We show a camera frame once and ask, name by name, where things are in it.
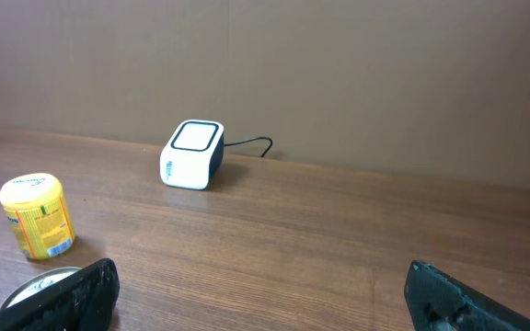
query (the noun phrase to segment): yellow container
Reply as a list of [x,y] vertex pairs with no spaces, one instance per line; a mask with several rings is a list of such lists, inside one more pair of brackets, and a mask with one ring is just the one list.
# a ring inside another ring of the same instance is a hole
[[55,257],[75,241],[75,228],[61,182],[50,174],[30,174],[3,185],[0,201],[28,258]]

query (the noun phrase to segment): wood grain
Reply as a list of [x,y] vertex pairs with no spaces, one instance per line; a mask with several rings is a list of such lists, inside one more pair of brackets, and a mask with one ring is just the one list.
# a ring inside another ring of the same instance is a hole
[[112,258],[116,330],[410,330],[412,259],[530,317],[530,191],[227,154],[169,188],[161,146],[0,130],[0,188],[49,172],[77,232],[26,260],[0,206],[0,304],[36,274]]

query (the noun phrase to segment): brown wooden surface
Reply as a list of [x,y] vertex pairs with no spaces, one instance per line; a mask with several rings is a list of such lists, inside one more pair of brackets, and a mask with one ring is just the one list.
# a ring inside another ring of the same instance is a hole
[[0,130],[0,188],[61,179],[77,241],[26,260],[0,205],[0,304],[36,274],[118,267],[119,330],[412,329],[412,259],[530,317],[530,191],[226,155],[165,186],[162,146]]

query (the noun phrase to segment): yellow label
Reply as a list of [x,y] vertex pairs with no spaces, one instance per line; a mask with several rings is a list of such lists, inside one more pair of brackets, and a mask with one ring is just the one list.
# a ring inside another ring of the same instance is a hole
[[64,196],[39,208],[11,210],[4,208],[19,249],[29,258],[54,257],[75,241],[75,230]]

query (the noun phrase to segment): barcode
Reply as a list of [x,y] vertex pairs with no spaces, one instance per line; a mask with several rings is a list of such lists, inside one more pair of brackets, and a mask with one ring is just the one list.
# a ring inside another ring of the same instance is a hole
[[67,239],[64,243],[56,245],[53,248],[48,249],[48,256],[54,257],[64,252],[71,245],[71,238]]

